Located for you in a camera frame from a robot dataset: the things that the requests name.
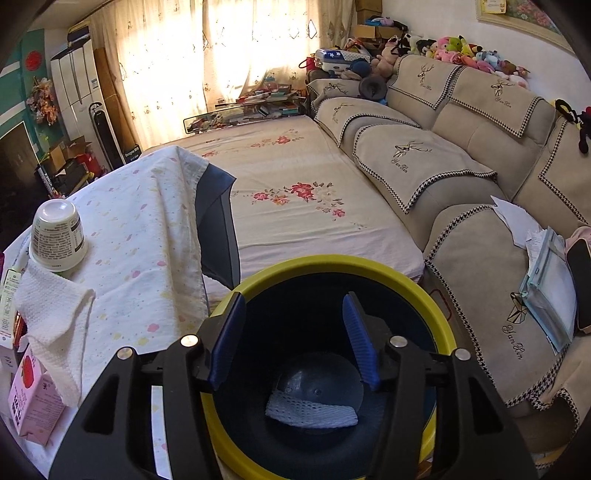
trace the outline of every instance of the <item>white towel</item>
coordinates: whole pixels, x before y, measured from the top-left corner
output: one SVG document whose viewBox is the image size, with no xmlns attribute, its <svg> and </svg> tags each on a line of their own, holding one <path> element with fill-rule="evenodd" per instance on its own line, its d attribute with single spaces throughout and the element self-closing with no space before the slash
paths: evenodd
<svg viewBox="0 0 591 480">
<path fill-rule="evenodd" d="M 27 323 L 33 355 L 56 383 L 64 405 L 77 407 L 82 354 L 94 290 L 51 273 L 33 260 L 22 275 L 15 304 Z"/>
</svg>

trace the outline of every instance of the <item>pink juice carton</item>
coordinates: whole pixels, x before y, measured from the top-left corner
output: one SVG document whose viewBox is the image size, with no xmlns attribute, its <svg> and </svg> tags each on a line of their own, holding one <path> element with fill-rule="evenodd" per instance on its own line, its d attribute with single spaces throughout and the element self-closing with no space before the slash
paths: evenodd
<svg viewBox="0 0 591 480">
<path fill-rule="evenodd" d="M 17 433 L 45 446 L 65 405 L 53 380 L 30 350 L 18 366 L 8 401 Z"/>
</svg>

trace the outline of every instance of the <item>suitcase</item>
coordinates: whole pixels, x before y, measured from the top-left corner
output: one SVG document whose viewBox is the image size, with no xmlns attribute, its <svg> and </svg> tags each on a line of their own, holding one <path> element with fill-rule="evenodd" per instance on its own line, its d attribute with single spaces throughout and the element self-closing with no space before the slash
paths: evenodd
<svg viewBox="0 0 591 480">
<path fill-rule="evenodd" d="M 357 59 L 371 61 L 369 55 L 347 50 L 327 50 L 320 48 L 314 55 L 315 65 L 328 73 L 340 73 L 349 70 L 351 62 Z"/>
</svg>

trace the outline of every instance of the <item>sofa cushion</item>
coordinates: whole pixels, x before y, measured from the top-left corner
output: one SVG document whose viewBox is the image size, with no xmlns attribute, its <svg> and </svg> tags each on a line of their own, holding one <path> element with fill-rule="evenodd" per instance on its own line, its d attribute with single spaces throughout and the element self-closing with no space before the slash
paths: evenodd
<svg viewBox="0 0 591 480">
<path fill-rule="evenodd" d="M 353 159 L 424 248 L 437 215 L 450 205 L 504 198 L 495 172 L 426 130 L 371 125 L 355 138 Z"/>
<path fill-rule="evenodd" d="M 488 118 L 517 138 L 521 138 L 543 98 L 497 75 L 464 69 L 452 87 L 452 103 Z"/>
<path fill-rule="evenodd" d="M 396 80 L 388 87 L 388 106 L 430 129 L 464 68 L 418 55 L 403 57 L 395 66 Z"/>
<path fill-rule="evenodd" d="M 579 129 L 561 119 L 515 197 L 542 227 L 569 237 L 591 221 L 591 163 L 579 151 Z"/>
<path fill-rule="evenodd" d="M 542 328 L 515 300 L 527 252 L 492 206 L 455 206 L 435 221 L 424 286 L 437 291 L 456 341 L 469 348 L 509 407 L 535 400 L 554 381 L 555 355 Z"/>
<path fill-rule="evenodd" d="M 340 146 L 347 126 L 352 120 L 360 117 L 369 118 L 366 125 L 371 125 L 373 118 L 381 118 L 419 128 L 419 125 L 406 115 L 381 103 L 362 98 L 326 99 L 320 104 L 314 120 L 333 138 L 337 146 Z"/>
<path fill-rule="evenodd" d="M 359 82 L 357 80 L 318 79 L 307 85 L 310 94 L 312 113 L 318 111 L 320 104 L 327 98 L 359 97 Z"/>
<path fill-rule="evenodd" d="M 433 132 L 495 170 L 499 187 L 513 199 L 539 157 L 554 118 L 555 110 L 549 103 L 537 103 L 523 136 L 517 138 L 483 115 L 448 103 L 437 117 Z"/>
<path fill-rule="evenodd" d="M 555 356 L 544 332 L 519 304 L 525 250 L 489 205 L 442 211 L 425 249 L 421 286 L 441 308 L 456 343 L 495 383 L 534 453 L 565 445 L 591 406 L 591 336 Z"/>
</svg>

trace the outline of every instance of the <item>sheer curtain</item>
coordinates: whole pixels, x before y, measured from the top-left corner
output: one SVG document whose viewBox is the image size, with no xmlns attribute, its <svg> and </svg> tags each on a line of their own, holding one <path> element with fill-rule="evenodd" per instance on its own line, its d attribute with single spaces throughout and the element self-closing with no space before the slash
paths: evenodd
<svg viewBox="0 0 591 480">
<path fill-rule="evenodd" d="M 353 0 L 115 0 L 90 24 L 146 149 L 185 136 L 184 118 L 268 75 L 303 87 L 298 64 L 342 44 L 352 15 Z"/>
</svg>

